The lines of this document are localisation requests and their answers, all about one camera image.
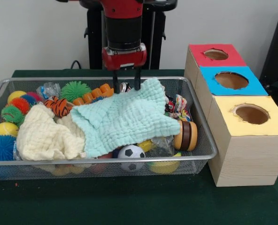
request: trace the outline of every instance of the green spiky ball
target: green spiky ball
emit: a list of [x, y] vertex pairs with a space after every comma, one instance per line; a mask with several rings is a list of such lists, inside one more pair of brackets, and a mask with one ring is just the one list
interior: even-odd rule
[[1, 116], [4, 121], [15, 123], [18, 126], [21, 125], [24, 121], [22, 112], [13, 105], [4, 107], [1, 111]]
[[76, 98], [81, 98], [84, 94], [91, 92], [91, 89], [85, 83], [80, 81], [71, 81], [66, 84], [61, 90], [61, 98], [67, 99], [69, 102], [73, 102]]

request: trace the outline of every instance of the orange tiger toy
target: orange tiger toy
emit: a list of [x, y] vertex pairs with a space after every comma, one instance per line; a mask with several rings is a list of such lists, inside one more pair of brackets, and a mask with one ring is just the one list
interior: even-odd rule
[[53, 96], [52, 99], [48, 99], [44, 105], [50, 108], [57, 117], [67, 116], [73, 105], [63, 98], [61, 100], [58, 97]]

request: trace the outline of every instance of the light blue towel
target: light blue towel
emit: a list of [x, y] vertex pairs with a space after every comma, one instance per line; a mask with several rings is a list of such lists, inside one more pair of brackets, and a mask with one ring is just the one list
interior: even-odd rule
[[139, 91], [132, 89], [73, 107], [71, 116], [85, 134], [86, 156], [94, 158], [119, 146], [179, 134], [179, 123], [164, 111], [165, 93], [158, 79], [152, 78], [144, 81]]

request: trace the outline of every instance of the red spiky ball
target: red spiky ball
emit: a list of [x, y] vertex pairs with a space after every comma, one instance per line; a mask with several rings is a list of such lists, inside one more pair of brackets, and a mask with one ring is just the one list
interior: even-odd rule
[[14, 98], [9, 104], [16, 106], [24, 115], [26, 115], [27, 112], [30, 110], [30, 105], [28, 104], [28, 102], [21, 97]]
[[37, 102], [41, 102], [42, 101], [42, 98], [36, 92], [30, 91], [30, 92], [27, 92], [27, 94], [32, 96], [32, 97], [34, 97]]

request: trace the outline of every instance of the cardboard hole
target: cardboard hole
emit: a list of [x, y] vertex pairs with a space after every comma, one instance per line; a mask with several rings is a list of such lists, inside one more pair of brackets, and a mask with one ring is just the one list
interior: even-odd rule
[[229, 57], [229, 55], [225, 53], [223, 50], [215, 48], [205, 51], [204, 54], [206, 57], [212, 60], [226, 60]]
[[215, 79], [225, 88], [234, 90], [248, 86], [248, 79], [244, 76], [233, 72], [221, 72], [215, 75]]
[[252, 124], [263, 124], [270, 118], [265, 109], [256, 105], [244, 104], [239, 106], [235, 113], [244, 121]]

